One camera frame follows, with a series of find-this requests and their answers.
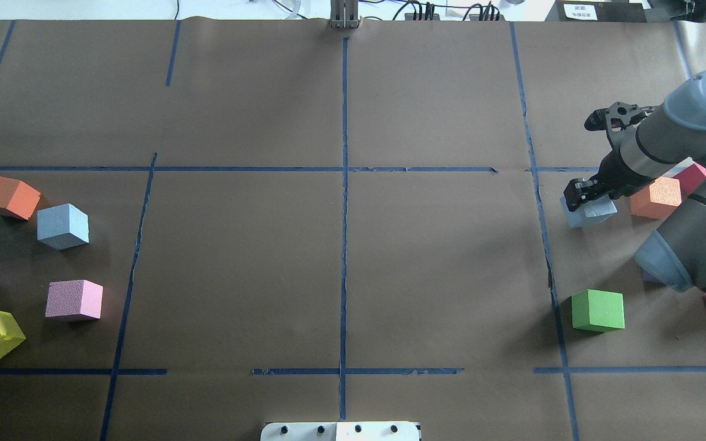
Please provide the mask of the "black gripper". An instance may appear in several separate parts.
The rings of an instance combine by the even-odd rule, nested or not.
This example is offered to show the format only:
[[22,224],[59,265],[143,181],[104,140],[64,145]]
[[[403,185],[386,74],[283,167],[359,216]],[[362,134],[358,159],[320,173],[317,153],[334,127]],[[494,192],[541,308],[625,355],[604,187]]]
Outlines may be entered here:
[[581,206],[596,201],[603,196],[610,196],[610,188],[598,179],[571,179],[563,191],[566,209],[577,211]]

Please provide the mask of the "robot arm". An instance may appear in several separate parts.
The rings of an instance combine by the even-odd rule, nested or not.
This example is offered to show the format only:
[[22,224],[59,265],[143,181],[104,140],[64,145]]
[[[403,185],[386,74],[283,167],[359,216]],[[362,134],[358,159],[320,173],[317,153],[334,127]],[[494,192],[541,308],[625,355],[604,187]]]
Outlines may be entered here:
[[569,224],[577,228],[606,219],[591,215],[615,199],[629,197],[631,211],[647,207],[639,192],[658,183],[679,163],[692,164],[675,176],[681,200],[659,209],[661,225],[637,249],[645,273],[678,292],[706,293],[706,71],[695,73],[658,106],[614,102],[592,111],[589,131],[603,131],[610,152],[591,178],[572,179],[560,200]]

